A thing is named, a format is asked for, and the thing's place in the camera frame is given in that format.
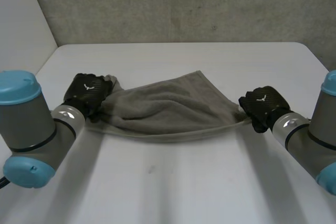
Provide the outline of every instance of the towel fold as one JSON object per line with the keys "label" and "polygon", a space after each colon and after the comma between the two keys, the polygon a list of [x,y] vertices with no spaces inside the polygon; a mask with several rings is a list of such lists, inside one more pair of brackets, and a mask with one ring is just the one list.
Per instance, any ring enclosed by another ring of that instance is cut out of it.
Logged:
{"label": "towel fold", "polygon": [[123,90],[116,77],[106,79],[114,83],[113,92],[95,115],[98,122],[87,121],[90,130],[150,142],[178,142],[249,122],[238,105],[200,71],[130,90]]}

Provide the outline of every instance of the concrete wall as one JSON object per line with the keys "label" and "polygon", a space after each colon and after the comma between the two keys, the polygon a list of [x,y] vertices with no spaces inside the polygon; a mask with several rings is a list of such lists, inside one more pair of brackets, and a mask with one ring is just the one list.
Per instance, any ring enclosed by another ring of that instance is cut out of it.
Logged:
{"label": "concrete wall", "polygon": [[0,71],[37,73],[56,48],[36,0],[0,0]]}
{"label": "concrete wall", "polygon": [[336,68],[336,0],[38,1],[59,46],[297,41]]}

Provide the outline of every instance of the white wall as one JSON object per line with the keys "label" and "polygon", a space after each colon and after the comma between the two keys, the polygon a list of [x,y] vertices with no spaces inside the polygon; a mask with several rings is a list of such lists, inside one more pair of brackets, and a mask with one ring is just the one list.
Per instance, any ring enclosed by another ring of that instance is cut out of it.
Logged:
{"label": "white wall", "polygon": [[0,71],[37,73],[56,48],[37,0],[0,0]]}

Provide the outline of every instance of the cable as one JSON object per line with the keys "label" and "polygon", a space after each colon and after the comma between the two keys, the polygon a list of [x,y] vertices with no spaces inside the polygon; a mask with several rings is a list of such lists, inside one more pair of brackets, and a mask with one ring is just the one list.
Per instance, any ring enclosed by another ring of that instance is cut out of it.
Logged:
{"label": "cable", "polygon": [[2,179],[0,179],[0,189],[7,186],[9,183],[10,181],[7,178],[3,177]]}

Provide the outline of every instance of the gray towel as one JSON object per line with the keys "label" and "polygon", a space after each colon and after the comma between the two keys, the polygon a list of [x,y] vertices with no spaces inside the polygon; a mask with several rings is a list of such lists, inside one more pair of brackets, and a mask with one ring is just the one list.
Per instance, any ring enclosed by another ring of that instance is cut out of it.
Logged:
{"label": "gray towel", "polygon": [[123,90],[116,77],[106,76],[113,92],[102,103],[90,130],[136,137],[150,142],[188,141],[219,134],[249,122],[200,72]]}

